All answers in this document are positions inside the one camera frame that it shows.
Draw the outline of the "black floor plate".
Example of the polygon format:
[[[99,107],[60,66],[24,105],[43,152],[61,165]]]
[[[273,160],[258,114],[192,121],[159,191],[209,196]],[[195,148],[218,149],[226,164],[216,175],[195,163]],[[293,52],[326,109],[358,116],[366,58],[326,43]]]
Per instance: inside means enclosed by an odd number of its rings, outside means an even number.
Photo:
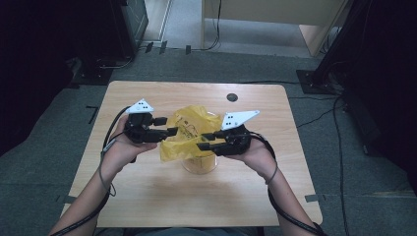
[[[72,80],[75,85],[107,86],[113,70],[112,69],[93,69],[89,70],[82,66]]]

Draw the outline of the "black stand base plate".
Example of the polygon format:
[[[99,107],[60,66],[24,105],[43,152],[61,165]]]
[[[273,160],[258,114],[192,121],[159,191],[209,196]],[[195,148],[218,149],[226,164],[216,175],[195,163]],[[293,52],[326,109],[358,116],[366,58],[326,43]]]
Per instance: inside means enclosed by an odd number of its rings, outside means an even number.
[[[315,71],[297,70],[301,89],[306,94],[342,95],[343,87],[337,83],[332,74],[320,75]]]

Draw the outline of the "person's left hand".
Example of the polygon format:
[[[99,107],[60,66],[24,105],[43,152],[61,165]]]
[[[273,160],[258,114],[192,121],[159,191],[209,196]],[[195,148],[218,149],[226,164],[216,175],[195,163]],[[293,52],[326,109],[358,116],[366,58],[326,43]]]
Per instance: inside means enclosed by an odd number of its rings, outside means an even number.
[[[114,177],[139,154],[155,149],[157,144],[134,144],[124,134],[123,130],[127,116],[122,116],[111,135],[114,139],[111,147],[105,152],[98,173],[104,182],[111,182]]]

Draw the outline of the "beige wooden furniture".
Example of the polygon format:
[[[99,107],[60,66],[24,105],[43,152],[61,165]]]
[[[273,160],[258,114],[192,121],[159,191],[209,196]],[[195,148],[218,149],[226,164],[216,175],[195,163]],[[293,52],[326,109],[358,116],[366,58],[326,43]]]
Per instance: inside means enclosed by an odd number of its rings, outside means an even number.
[[[343,22],[349,0],[202,0],[205,19],[298,25],[312,56],[318,56],[328,34]]]

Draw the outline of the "yellow plastic bag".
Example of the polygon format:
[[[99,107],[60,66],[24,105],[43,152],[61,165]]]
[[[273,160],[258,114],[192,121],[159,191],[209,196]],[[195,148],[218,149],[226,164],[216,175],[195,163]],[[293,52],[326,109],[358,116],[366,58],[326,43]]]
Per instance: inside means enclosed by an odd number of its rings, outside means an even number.
[[[168,162],[180,160],[182,166],[194,174],[206,174],[216,167],[217,157],[212,151],[198,148],[204,143],[205,133],[218,131],[221,116],[211,113],[202,105],[189,105],[173,113],[168,119],[168,128],[176,127],[177,134],[160,145],[160,160]]]

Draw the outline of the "black cabinet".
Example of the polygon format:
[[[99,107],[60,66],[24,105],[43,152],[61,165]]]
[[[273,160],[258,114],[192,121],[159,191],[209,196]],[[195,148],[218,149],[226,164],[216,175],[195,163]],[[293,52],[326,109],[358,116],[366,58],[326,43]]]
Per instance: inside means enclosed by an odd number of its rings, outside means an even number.
[[[149,23],[145,0],[111,0],[111,3],[122,55],[133,58]]]

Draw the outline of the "grey wrist band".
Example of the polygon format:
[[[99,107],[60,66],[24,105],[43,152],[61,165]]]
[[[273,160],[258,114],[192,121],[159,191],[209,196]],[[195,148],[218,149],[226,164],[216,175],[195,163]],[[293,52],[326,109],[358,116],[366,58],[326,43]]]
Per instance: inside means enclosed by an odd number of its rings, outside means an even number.
[[[272,173],[272,175],[268,178],[268,179],[266,179],[266,181],[265,181],[265,184],[266,185],[268,185],[272,180],[273,180],[273,178],[274,178],[274,176],[276,175],[276,173],[277,173],[277,171],[278,171],[278,165],[276,164],[276,166],[275,166],[275,168],[274,168],[274,171],[273,171],[273,173]]]

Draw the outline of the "person's right hand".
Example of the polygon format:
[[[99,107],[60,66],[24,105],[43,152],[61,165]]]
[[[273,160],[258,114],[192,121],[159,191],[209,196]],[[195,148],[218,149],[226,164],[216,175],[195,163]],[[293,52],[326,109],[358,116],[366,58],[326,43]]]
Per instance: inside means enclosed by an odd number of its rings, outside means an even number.
[[[250,147],[243,154],[227,155],[227,158],[242,161],[265,181],[272,175],[277,164],[266,145],[255,139],[251,140]]]

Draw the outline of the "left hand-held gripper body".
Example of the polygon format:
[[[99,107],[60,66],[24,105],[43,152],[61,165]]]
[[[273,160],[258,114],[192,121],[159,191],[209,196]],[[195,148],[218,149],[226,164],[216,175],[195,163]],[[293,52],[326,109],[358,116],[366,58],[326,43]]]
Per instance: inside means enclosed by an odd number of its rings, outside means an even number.
[[[144,98],[127,108],[128,120],[125,123],[125,135],[136,144],[144,142],[144,135],[151,125],[153,108]]]

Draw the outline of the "black angled floor tape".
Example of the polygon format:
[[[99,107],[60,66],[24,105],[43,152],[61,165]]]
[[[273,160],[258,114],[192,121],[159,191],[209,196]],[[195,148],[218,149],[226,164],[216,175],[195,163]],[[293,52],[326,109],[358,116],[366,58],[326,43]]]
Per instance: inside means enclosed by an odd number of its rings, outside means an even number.
[[[86,106],[86,109],[89,109],[89,110],[92,111],[92,114],[91,114],[91,116],[89,118],[89,124],[92,124],[92,122],[94,121],[94,119],[96,117],[96,114],[97,114],[97,112],[99,110],[99,107],[98,106],[90,106],[90,105],[87,105]]]

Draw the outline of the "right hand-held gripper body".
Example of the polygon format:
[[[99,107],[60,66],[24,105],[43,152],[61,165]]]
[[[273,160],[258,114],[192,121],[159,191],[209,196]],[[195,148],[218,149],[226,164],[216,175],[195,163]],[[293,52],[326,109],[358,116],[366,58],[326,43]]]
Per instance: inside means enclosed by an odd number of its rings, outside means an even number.
[[[221,129],[214,132],[214,136],[218,139],[224,139],[224,143],[215,144],[213,152],[216,155],[224,156],[244,153],[251,142],[251,135],[246,129],[245,123],[259,114],[259,110],[226,112]]]

